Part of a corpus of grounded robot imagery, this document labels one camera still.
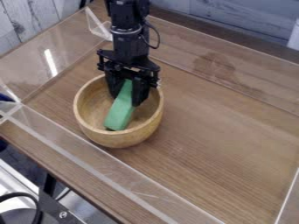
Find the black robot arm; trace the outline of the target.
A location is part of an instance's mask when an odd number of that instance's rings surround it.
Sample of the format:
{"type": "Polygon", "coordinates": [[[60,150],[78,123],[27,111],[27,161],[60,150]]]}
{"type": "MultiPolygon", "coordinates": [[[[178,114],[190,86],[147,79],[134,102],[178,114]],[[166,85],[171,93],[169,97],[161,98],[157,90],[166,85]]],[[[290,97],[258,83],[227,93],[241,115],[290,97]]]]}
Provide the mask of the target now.
{"type": "Polygon", "coordinates": [[[150,60],[150,30],[147,21],[150,0],[106,0],[111,18],[110,32],[114,49],[98,50],[98,69],[106,73],[110,94],[118,98],[126,80],[133,81],[133,105],[138,107],[158,87],[161,67],[150,60]]]}

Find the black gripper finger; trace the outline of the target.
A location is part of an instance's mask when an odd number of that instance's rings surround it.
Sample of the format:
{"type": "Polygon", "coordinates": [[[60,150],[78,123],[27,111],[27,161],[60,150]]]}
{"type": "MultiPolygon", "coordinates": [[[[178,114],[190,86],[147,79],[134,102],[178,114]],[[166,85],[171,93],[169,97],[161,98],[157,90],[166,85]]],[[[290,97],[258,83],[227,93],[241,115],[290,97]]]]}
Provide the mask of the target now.
{"type": "Polygon", "coordinates": [[[135,77],[133,81],[133,87],[133,105],[139,107],[149,98],[151,86],[146,79],[135,77]]]}
{"type": "Polygon", "coordinates": [[[108,92],[114,98],[118,98],[126,79],[127,76],[123,73],[106,72],[108,92]]]}

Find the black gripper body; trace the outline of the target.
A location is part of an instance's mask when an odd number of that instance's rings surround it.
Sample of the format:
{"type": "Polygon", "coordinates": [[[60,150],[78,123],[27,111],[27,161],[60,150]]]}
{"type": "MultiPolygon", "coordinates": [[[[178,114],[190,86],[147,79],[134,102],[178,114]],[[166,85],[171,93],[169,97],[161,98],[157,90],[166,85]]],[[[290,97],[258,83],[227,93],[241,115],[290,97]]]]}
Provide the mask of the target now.
{"type": "Polygon", "coordinates": [[[98,69],[115,73],[118,78],[134,79],[141,77],[150,88],[158,86],[161,67],[149,59],[150,27],[139,25],[137,29],[110,29],[114,40],[112,50],[98,50],[98,69]]]}

